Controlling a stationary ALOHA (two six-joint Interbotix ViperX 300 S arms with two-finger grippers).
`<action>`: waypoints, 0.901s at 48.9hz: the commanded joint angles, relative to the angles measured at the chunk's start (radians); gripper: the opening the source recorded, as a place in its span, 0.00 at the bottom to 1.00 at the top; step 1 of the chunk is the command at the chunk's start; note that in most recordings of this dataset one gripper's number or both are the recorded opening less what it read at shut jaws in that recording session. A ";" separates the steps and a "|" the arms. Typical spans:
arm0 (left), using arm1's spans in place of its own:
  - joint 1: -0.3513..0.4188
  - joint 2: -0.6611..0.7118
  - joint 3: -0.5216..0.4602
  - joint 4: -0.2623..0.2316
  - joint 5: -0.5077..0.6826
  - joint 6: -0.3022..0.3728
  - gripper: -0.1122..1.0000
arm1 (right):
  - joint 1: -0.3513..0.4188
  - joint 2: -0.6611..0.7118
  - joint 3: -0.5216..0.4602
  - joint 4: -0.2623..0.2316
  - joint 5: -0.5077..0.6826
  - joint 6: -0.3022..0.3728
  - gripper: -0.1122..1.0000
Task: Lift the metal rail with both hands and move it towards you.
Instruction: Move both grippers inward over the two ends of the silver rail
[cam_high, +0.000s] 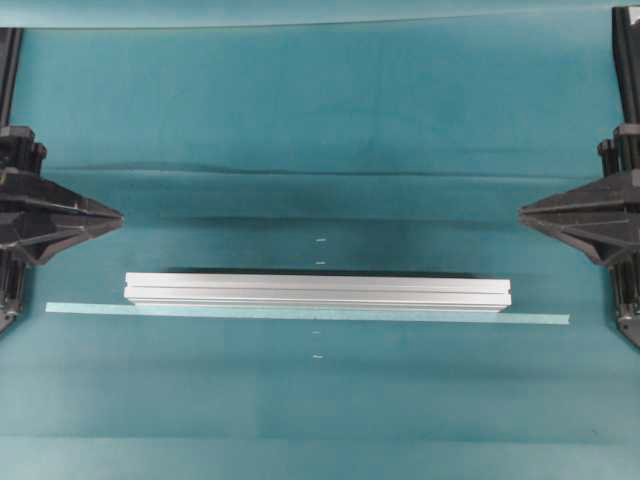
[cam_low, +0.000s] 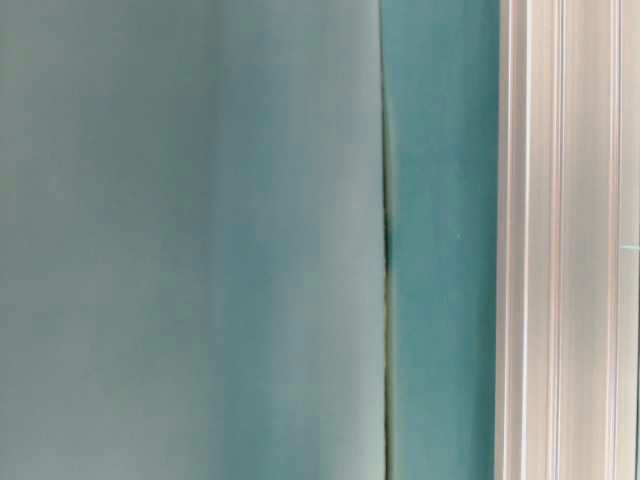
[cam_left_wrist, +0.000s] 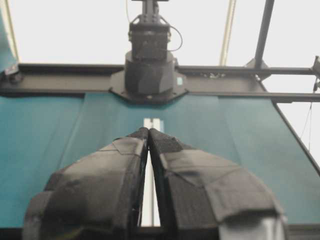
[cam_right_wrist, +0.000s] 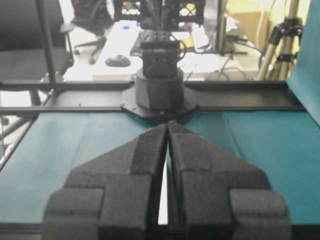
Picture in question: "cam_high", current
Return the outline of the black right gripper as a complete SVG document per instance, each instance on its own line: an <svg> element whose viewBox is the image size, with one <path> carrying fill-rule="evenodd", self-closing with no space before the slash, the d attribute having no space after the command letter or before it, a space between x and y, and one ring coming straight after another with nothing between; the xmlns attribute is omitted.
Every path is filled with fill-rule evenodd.
<svg viewBox="0 0 640 480"><path fill-rule="evenodd" d="M639 241L626 247L626 221L639 219L639 125L620 124L597 147L603 178L521 207L519 221L611 267L616 316L639 315Z"/></svg>

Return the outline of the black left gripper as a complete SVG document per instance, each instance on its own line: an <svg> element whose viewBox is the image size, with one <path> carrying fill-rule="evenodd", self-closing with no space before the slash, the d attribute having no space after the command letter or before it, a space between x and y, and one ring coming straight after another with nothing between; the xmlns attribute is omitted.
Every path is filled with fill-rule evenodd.
<svg viewBox="0 0 640 480"><path fill-rule="evenodd" d="M22 298L25 262L44 265L58 253L123 225L117 210L40 177L46 155L30 127L1 128L2 300ZM26 206L74 215L18 218Z"/></svg>

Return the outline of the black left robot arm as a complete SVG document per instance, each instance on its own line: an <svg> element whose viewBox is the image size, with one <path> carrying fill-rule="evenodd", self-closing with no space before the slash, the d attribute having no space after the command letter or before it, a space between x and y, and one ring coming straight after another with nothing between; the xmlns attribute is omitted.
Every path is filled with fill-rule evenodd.
<svg viewBox="0 0 640 480"><path fill-rule="evenodd" d="M23 31L1 30L1 306L16 310L25 271L121 227L123 216L41 175L46 147L9 123Z"/></svg>

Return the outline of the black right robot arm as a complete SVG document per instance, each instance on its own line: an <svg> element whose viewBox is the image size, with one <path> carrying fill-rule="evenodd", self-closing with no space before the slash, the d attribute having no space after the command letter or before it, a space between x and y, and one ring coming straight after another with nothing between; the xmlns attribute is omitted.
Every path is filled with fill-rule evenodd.
<svg viewBox="0 0 640 480"><path fill-rule="evenodd" d="M617 323L639 318L639 8L612 9L624 122L597 146L603 178L522 207L519 221L612 273Z"/></svg>

